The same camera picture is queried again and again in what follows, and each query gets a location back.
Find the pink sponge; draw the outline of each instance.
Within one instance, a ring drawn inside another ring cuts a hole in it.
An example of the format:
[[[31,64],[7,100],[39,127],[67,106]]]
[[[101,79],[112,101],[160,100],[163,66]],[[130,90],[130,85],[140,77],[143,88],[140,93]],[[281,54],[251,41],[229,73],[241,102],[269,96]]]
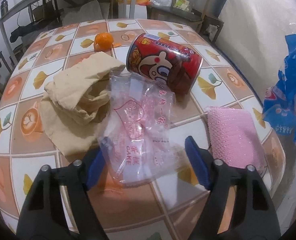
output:
[[[265,163],[264,150],[248,111],[209,107],[208,126],[215,159],[237,168],[252,164],[261,172]]]

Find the orange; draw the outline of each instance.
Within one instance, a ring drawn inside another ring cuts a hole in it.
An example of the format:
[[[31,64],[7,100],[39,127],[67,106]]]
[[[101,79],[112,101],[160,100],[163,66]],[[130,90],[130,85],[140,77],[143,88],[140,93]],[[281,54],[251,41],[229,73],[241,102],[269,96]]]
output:
[[[112,47],[113,37],[110,33],[99,33],[95,37],[94,48],[96,45],[102,50],[108,50]]]

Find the blue plastic bag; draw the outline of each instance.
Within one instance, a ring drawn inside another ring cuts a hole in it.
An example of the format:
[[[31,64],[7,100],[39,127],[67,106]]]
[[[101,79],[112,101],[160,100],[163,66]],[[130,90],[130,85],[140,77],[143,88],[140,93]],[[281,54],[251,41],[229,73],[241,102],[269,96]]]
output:
[[[268,88],[263,104],[263,119],[277,134],[290,135],[294,130],[296,143],[296,34],[285,37],[289,55],[284,59],[284,70],[279,70],[279,81]]]

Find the tiled tablecloth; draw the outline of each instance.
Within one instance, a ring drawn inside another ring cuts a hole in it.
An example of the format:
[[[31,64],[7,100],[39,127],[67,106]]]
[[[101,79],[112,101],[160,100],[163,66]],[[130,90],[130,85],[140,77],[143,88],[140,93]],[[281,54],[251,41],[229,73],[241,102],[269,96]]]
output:
[[[264,182],[273,195],[279,185],[285,155],[278,137],[262,120],[262,109],[252,91],[230,64],[190,27],[155,20],[101,20],[72,24],[41,33],[14,70],[0,101],[0,210],[6,224],[16,231],[29,187],[40,167],[68,165],[67,160],[42,132],[38,102],[53,76],[94,53],[97,33],[109,31],[120,47],[105,51],[126,61],[132,40],[141,33],[166,37],[184,44],[204,58],[198,80],[187,102],[173,108],[170,139],[184,146],[192,135],[199,147],[209,149],[208,106],[248,110],[266,153]],[[234,190],[229,205],[232,208]],[[205,204],[208,192],[197,183],[190,167],[137,188],[116,186],[105,169],[89,198],[103,228],[112,240],[187,239]],[[62,188],[64,210],[71,230],[75,222]],[[224,214],[222,230],[232,209]]]

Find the black cloth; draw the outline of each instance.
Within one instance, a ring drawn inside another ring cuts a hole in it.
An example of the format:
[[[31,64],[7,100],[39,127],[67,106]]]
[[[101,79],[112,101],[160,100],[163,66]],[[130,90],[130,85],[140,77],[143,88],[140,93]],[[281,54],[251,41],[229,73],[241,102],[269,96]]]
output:
[[[41,20],[37,23],[29,23],[26,26],[20,26],[11,33],[10,42],[15,42],[18,37],[25,36],[34,31],[45,28],[49,24],[49,20]]]

